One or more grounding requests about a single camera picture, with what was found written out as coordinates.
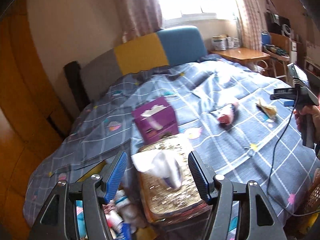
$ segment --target black cable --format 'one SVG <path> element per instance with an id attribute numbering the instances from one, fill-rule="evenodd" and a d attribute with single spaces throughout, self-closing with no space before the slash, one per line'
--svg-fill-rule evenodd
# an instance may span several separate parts
<path id="1" fill-rule="evenodd" d="M 297 214 L 294 214 L 294 213 L 291 213 L 290 211 L 287 210 L 287 208 L 285 208 L 281 203 L 279 203 L 279 201 L 277 201 L 273 196 L 271 196 L 268 192 L 268 189 L 269 189 L 269 184 L 270 184 L 270 181 L 271 181 L 271 175 L 272 175 L 272 170 L 273 170 L 273 165 L 274 165 L 274 162 L 275 162 L 275 154 L 276 154 L 276 147 L 277 147 L 277 144 L 278 142 L 281 140 L 283 134 L 285 133 L 285 131 L 287 130 L 289 124 L 290 124 L 290 120 L 291 120 L 291 117 L 293 115 L 293 111 L 295 110 L 296 106 L 297 106 L 297 101 L 298 101 L 298 93 L 297 93 L 297 98 L 296 98 L 296 102 L 294 103 L 294 106 L 293 106 L 293 110 L 291 112 L 291 115 L 290 115 L 290 118 L 289 118 L 289 121 L 287 123 L 287 126 L 284 128 L 284 131 L 282 132 L 282 134 L 280 135 L 279 139 L 277 140 L 276 144 L 275 144 L 275 147 L 273 148 L 273 155 L 272 155 L 272 165 L 271 165 L 271 170 L 270 170 L 270 174 L 269 174 L 269 180 L 268 180 L 268 184 L 267 184 L 267 195 L 269 195 L 280 207 L 282 207 L 285 211 L 287 211 L 290 215 L 294 216 L 294 217 L 303 217 L 303 216 L 308 216 L 308 215 L 312 215 L 312 214 L 315 214 L 315 213 L 319 213 L 320 211 L 314 211 L 314 212 L 310 212 L 310 213 L 307 213 L 307 214 L 302 214 L 302 215 L 297 215 Z"/>

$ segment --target bedspread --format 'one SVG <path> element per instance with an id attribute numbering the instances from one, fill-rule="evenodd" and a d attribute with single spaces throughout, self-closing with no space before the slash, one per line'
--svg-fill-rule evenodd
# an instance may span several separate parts
<path id="1" fill-rule="evenodd" d="M 131 112 L 159 96 L 165 96 L 175 109 L 180 133 L 188 135 L 204 163 L 231 181 L 256 180 L 265 191 L 273 147 L 292 111 L 283 106 L 283 100 L 270 101 L 269 96 L 274 88 L 285 86 L 288 85 L 278 79 L 254 73 L 214 54 L 199 63 L 125 75 L 99 101 L 82 111 L 70 136 L 31 175 L 23 208 L 28 224 L 34 223 L 58 180 L 75 182 L 100 161 L 111 161 L 120 150 L 135 154 L 143 140 Z M 232 97 L 239 99 L 239 109 L 233 124 L 222 126 L 216 117 Z M 257 97 L 277 107 L 275 121 L 256 107 Z M 314 151 L 302 146 L 293 118 L 276 149 L 270 194 L 294 212 L 316 167 L 319 161 Z M 130 159 L 123 183 L 131 197 L 139 200 L 136 172 Z M 284 224 L 289 214 L 272 198 L 269 200 Z M 236 216 L 234 203 L 233 220 Z M 168 233 L 174 229 L 182 238 L 198 239 L 205 217 L 195 221 L 188 230 L 182 230 L 183 224 L 179 224 L 180 229 L 171 228 Z"/>

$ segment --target nightstand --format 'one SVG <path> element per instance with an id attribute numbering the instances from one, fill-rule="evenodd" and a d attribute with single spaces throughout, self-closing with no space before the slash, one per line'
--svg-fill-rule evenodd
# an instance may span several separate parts
<path id="1" fill-rule="evenodd" d="M 264 53 L 258 50 L 247 49 L 247 48 L 227 49 L 223 51 L 213 50 L 213 51 L 210 51 L 210 53 L 218 54 L 223 58 L 225 58 L 226 60 L 240 63 L 243 66 L 251 62 L 256 64 L 261 60 L 270 59 L 270 55 L 267 53 Z"/>

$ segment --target silver bolt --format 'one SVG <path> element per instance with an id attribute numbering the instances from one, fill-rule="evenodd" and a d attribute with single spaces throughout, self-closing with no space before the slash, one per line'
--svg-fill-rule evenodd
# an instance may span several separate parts
<path id="1" fill-rule="evenodd" d="M 66 181 L 65 180 L 59 180 L 58 181 L 58 186 L 59 187 L 62 187 L 62 186 L 64 186 L 66 184 Z"/>
<path id="2" fill-rule="evenodd" d="M 217 180 L 224 180 L 224 176 L 223 176 L 222 174 L 217 174 L 217 175 L 215 176 L 215 178 L 216 178 Z"/>
<path id="3" fill-rule="evenodd" d="M 257 183 L 256 181 L 254 181 L 254 180 L 250 180 L 250 181 L 249 181 L 249 185 L 250 185 L 250 186 L 257 186 L 258 183 Z"/>
<path id="4" fill-rule="evenodd" d="M 99 174 L 93 174 L 93 175 L 91 176 L 91 179 L 93 179 L 93 180 L 98 180 L 98 179 L 100 179 L 100 175 L 99 175 Z"/>

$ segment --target yellow star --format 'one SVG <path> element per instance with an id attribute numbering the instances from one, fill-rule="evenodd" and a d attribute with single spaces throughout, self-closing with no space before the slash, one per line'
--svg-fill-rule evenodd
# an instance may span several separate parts
<path id="1" fill-rule="evenodd" d="M 254 150 L 255 152 L 258 150 L 258 146 L 257 146 L 256 144 L 254 144 L 254 143 L 251 143 L 251 144 L 250 144 L 250 148 L 251 148 L 252 150 Z"/>

